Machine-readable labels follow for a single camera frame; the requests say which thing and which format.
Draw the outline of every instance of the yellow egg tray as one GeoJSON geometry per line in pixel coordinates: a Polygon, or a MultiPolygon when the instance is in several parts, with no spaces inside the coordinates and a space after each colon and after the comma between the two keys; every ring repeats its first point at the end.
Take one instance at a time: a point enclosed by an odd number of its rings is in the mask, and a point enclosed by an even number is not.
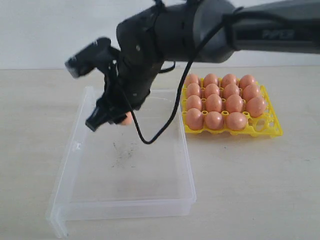
{"type": "MultiPolygon", "coordinates": [[[[221,80],[222,78],[219,78],[219,86],[221,86],[221,80]]],[[[203,87],[203,81],[204,79],[201,78],[201,90],[202,92],[205,90],[203,87]]],[[[223,88],[220,87],[220,97],[223,95],[223,88]]],[[[248,119],[248,124],[243,130],[240,131],[234,131],[226,126],[226,118],[228,117],[229,113],[225,111],[225,102],[226,100],[222,98],[222,106],[223,106],[223,111],[222,111],[222,116],[224,117],[224,127],[220,130],[212,130],[206,126],[206,123],[203,121],[203,128],[200,130],[192,130],[188,127],[186,124],[186,114],[187,114],[187,97],[186,97],[186,91],[187,88],[184,85],[182,89],[182,94],[181,94],[181,105],[182,105],[182,118],[183,118],[183,124],[184,124],[184,131],[187,134],[200,134],[204,131],[210,132],[212,134],[220,134],[223,132],[229,132],[231,135],[236,136],[239,134],[243,135],[251,135],[253,137],[258,137],[258,136],[270,136],[270,137],[278,137],[283,135],[283,130],[281,128],[281,125],[278,121],[277,115],[275,113],[275,110],[270,102],[270,98],[268,96],[267,90],[265,86],[260,85],[260,92],[261,95],[264,97],[264,99],[267,102],[267,107],[264,113],[259,116],[259,117],[251,117],[250,114],[246,111],[243,111],[243,114],[247,117],[248,119]]],[[[206,109],[206,99],[202,98],[202,114],[204,117],[208,114],[208,112],[205,110],[206,109]]]]}

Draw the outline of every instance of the transparent plastic box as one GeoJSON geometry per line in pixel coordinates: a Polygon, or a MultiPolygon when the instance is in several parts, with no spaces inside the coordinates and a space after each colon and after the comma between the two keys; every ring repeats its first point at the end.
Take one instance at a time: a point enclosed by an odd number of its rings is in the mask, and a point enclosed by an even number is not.
{"type": "MultiPolygon", "coordinates": [[[[46,213],[56,236],[68,236],[66,221],[188,215],[196,192],[180,108],[145,145],[134,124],[91,132],[85,121],[102,92],[84,92],[46,213]]],[[[152,90],[136,111],[146,139],[168,120],[175,98],[174,90],[152,90]]]]}

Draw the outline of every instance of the white wall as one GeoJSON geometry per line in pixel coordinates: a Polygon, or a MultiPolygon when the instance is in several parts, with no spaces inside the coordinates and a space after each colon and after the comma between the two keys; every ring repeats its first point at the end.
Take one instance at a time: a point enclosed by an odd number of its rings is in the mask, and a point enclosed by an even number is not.
{"type": "MultiPolygon", "coordinates": [[[[273,1],[232,2],[250,6],[273,1]]],[[[68,57],[100,36],[110,37],[117,47],[117,24],[152,4],[152,0],[0,0],[0,69],[63,68],[68,57]]],[[[237,52],[218,66],[319,63],[320,56],[315,55],[237,52]]]]}

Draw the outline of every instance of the yellow plastic tray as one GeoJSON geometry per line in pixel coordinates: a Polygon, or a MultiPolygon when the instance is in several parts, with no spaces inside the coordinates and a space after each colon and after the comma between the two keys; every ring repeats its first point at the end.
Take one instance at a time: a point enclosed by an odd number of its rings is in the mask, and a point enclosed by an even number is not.
{"type": "MultiPolygon", "coordinates": [[[[203,81],[204,81],[204,79],[201,78],[202,91],[205,90],[205,88],[203,87],[203,81]]],[[[184,123],[184,131],[187,134],[200,134],[203,131],[208,131],[212,134],[220,134],[223,132],[229,132],[231,135],[234,135],[234,136],[239,135],[239,134],[251,135],[253,137],[258,137],[258,136],[278,137],[278,136],[283,135],[283,130],[281,128],[281,125],[278,121],[275,110],[270,102],[270,98],[268,96],[267,90],[266,90],[265,86],[263,86],[263,85],[260,85],[260,91],[261,91],[261,95],[267,101],[267,108],[266,108],[264,114],[262,114],[259,117],[251,117],[248,112],[244,111],[243,114],[248,118],[248,124],[245,127],[245,129],[243,129],[241,131],[234,131],[234,130],[227,128],[226,121],[224,121],[223,129],[220,129],[220,130],[211,130],[206,126],[205,123],[203,123],[203,128],[200,130],[190,129],[188,127],[188,125],[186,124],[186,114],[187,114],[186,90],[187,90],[187,88],[186,88],[186,86],[184,86],[182,89],[182,95],[181,95],[181,105],[182,105],[182,118],[183,118],[183,123],[184,123]]],[[[223,90],[224,89],[222,87],[220,87],[220,96],[222,96],[223,90]]],[[[225,102],[226,102],[226,100],[223,98],[222,104],[224,105],[225,102]]],[[[202,105],[203,105],[202,114],[204,116],[206,116],[208,114],[208,112],[205,110],[206,109],[206,99],[205,98],[202,99],[202,105]]],[[[224,120],[226,120],[227,116],[229,115],[229,113],[225,110],[222,111],[221,114],[224,117],[224,120]]]]}

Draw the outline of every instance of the clear plastic container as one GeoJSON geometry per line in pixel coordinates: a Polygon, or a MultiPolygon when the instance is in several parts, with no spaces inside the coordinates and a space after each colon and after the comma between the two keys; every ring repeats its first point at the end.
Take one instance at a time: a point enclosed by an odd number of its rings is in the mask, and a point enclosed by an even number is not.
{"type": "MultiPolygon", "coordinates": [[[[188,215],[196,201],[182,113],[151,145],[134,124],[85,126],[102,92],[86,87],[66,146],[46,219],[56,236],[68,236],[66,221],[188,215]]],[[[150,139],[168,120],[174,90],[153,90],[136,111],[150,139]]]]}

